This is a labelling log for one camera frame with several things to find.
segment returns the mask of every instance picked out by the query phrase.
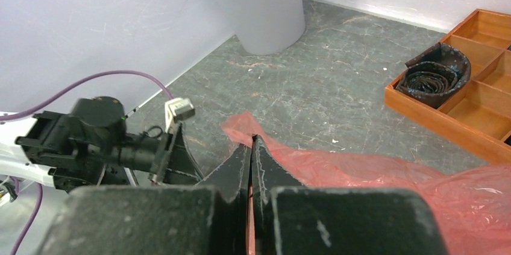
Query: gray floor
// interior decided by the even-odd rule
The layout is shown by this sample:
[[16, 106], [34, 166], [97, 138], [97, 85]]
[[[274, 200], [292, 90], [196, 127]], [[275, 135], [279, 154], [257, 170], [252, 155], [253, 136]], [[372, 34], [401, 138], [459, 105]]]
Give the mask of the gray floor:
[[[169, 87], [197, 108], [187, 139], [205, 173], [228, 155], [220, 123], [245, 110], [294, 148], [395, 156], [447, 173], [485, 164], [383, 103], [404, 62], [444, 34], [309, 0], [304, 8], [306, 32], [287, 50], [253, 56], [233, 37]], [[130, 131], [164, 125], [165, 101], [130, 117]]]

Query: tray compartment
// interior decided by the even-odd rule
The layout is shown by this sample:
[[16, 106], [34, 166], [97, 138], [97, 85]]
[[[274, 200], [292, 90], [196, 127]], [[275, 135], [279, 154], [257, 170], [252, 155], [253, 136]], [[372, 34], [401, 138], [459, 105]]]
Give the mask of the tray compartment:
[[511, 44], [511, 16], [480, 10], [472, 15], [453, 34], [501, 49], [507, 49]]
[[505, 51], [498, 56], [476, 79], [511, 93], [511, 52]]
[[502, 50], [459, 36], [449, 36], [445, 43], [459, 49], [470, 60], [471, 78], [479, 74], [486, 65], [502, 53]]
[[511, 95], [477, 81], [454, 95], [439, 110], [455, 120], [502, 140], [511, 130]]
[[434, 109], [396, 89], [402, 72], [385, 105], [489, 163], [511, 163], [511, 15], [476, 9], [440, 42], [469, 58], [470, 81]]

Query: plastic sheet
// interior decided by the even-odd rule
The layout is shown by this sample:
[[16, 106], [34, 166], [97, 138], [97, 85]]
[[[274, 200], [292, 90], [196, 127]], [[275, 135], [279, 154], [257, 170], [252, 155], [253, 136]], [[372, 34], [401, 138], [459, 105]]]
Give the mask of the plastic sheet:
[[416, 191], [430, 205], [451, 255], [511, 254], [510, 164], [446, 175], [394, 157], [295, 150], [269, 137], [250, 112], [231, 116], [222, 129], [247, 146], [253, 134], [261, 135], [275, 159], [307, 186]]

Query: purple cable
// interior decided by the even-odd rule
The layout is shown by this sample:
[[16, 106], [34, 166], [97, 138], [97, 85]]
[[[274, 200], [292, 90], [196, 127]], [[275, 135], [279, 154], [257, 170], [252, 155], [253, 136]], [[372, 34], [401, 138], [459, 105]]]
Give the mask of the purple cable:
[[155, 77], [153, 77], [153, 76], [151, 76], [149, 74], [146, 74], [146, 73], [143, 73], [143, 72], [140, 72], [140, 71], [133, 71], [133, 70], [106, 71], [106, 72], [101, 72], [101, 73], [98, 73], [98, 74], [93, 74], [91, 76], [88, 76], [86, 78], [78, 80], [77, 82], [75, 82], [75, 83], [71, 84], [70, 86], [64, 88], [63, 90], [59, 91], [59, 93], [57, 93], [54, 96], [50, 97], [49, 99], [47, 99], [46, 101], [42, 102], [41, 104], [32, 107], [31, 109], [27, 109], [27, 110], [24, 110], [22, 112], [15, 113], [13, 115], [0, 116], [0, 121], [12, 121], [14, 119], [20, 119], [20, 118], [24, 118], [26, 116], [32, 115], [34, 112], [36, 112], [36, 111], [46, 107], [48, 104], [54, 102], [55, 100], [57, 100], [57, 98], [61, 97], [66, 92], [68, 92], [71, 89], [79, 86], [80, 84], [83, 84], [83, 83], [85, 83], [85, 82], [87, 82], [89, 80], [92, 80], [94, 78], [98, 78], [98, 77], [102, 77], [102, 76], [107, 76], [107, 75], [113, 75], [113, 74], [133, 74], [133, 75], [138, 75], [138, 76], [142, 76], [142, 77], [148, 78], [148, 79], [152, 80], [153, 82], [155, 82], [156, 84], [158, 84], [158, 86], [160, 86], [162, 91], [169, 97], [169, 100], [173, 99], [172, 94], [167, 89], [167, 87], [165, 87], [165, 85], [163, 85], [163, 83], [159, 82], [158, 79], [156, 79]]
[[13, 248], [11, 250], [11, 255], [16, 255], [16, 252], [19, 249], [19, 246], [21, 245], [21, 242], [23, 241], [23, 238], [27, 234], [28, 229], [30, 228], [32, 223], [34, 222], [34, 220], [35, 220], [35, 218], [37, 216], [37, 212], [39, 212], [39, 208], [41, 207], [41, 203], [43, 201], [43, 186], [41, 186], [41, 184], [39, 184], [39, 183], [36, 183], [36, 185], [39, 188], [39, 193], [37, 194], [36, 205], [34, 206], [34, 210], [32, 211], [32, 215], [30, 215], [30, 218], [28, 218], [28, 221], [25, 224], [25, 227], [21, 231], [21, 234], [16, 239], [16, 243], [14, 243], [14, 246], [13, 246]]
[[11, 179], [14, 181], [14, 192], [16, 193], [16, 195], [19, 195], [19, 180], [18, 178], [16, 177], [11, 177]]

